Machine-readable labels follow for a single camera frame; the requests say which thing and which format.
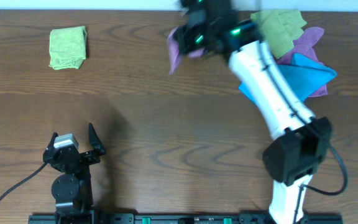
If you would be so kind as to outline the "purple cloth with label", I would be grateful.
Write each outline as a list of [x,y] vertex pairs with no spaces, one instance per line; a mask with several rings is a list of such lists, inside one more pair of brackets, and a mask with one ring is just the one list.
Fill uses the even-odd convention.
[[[179,44],[174,39],[174,34],[178,27],[174,28],[167,37],[168,55],[170,60],[169,74],[173,75],[177,67],[180,65],[183,56],[179,52]],[[204,54],[204,49],[198,49],[188,54],[188,58],[200,58]]]

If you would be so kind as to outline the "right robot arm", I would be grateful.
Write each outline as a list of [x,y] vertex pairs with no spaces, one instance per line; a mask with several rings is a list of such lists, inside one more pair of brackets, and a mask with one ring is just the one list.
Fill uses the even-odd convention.
[[276,223],[303,218],[305,187],[326,156],[326,146],[314,130],[331,133],[325,118],[316,119],[294,94],[251,20],[240,21],[230,1],[181,0],[188,22],[173,38],[181,55],[203,49],[223,54],[229,69],[248,89],[267,123],[271,145],[263,153],[273,179],[269,214]]

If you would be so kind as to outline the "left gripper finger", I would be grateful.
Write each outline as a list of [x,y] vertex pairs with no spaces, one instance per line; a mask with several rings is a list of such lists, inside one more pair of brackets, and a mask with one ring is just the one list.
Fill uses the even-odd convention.
[[54,149],[54,143],[55,143],[56,137],[58,137],[58,133],[54,132],[52,134],[50,142],[47,145],[47,149]]
[[89,143],[93,148],[93,152],[97,155],[105,155],[106,153],[105,147],[102,141],[99,139],[98,135],[96,134],[96,131],[92,123],[89,123],[88,125],[88,136],[89,136]]

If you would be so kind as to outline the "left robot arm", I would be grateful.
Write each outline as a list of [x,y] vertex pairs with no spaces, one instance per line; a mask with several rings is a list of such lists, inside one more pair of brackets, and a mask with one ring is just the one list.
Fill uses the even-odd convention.
[[51,188],[56,220],[80,216],[93,205],[90,166],[99,163],[106,150],[92,124],[88,125],[88,137],[92,150],[79,152],[73,134],[53,133],[43,153],[43,161],[62,173]]

